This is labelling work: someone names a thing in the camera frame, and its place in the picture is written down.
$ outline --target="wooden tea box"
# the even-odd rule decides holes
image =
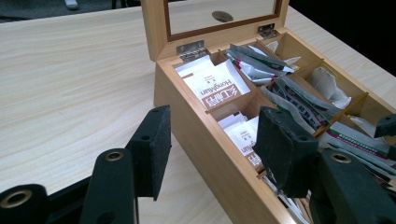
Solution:
[[[271,54],[266,46],[277,41],[278,48],[271,55],[280,60],[301,57],[296,63],[299,69],[291,77],[312,94],[319,95],[305,80],[315,68],[324,66],[334,73],[338,88],[354,103],[339,119],[341,122],[356,128],[347,116],[353,115],[375,125],[396,113],[395,108],[284,27],[289,0],[141,2],[149,55],[156,62],[154,105],[171,106],[173,134],[233,223],[296,222],[218,125],[219,120],[238,111],[252,119],[259,115],[262,105],[275,106],[260,86],[241,75],[249,92],[207,109],[176,68],[202,54],[210,55],[213,64],[223,63],[227,60],[224,51],[231,44],[250,45]]]

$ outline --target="light wooden table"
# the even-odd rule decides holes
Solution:
[[[396,107],[391,74],[291,7],[286,26]],[[139,7],[0,24],[0,192],[36,183],[51,194],[91,175],[153,107],[153,82]],[[172,144],[158,201],[139,200],[141,223],[231,223]]]

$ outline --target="metal hinge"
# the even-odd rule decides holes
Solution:
[[[276,31],[274,30],[275,24],[271,23],[268,25],[260,26],[258,29],[259,35],[264,39],[274,38],[277,36]]]
[[[207,55],[204,40],[178,46],[176,52],[184,63],[191,62]]]

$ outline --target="glass lid window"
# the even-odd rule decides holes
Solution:
[[[276,0],[169,0],[170,34],[276,14]]]

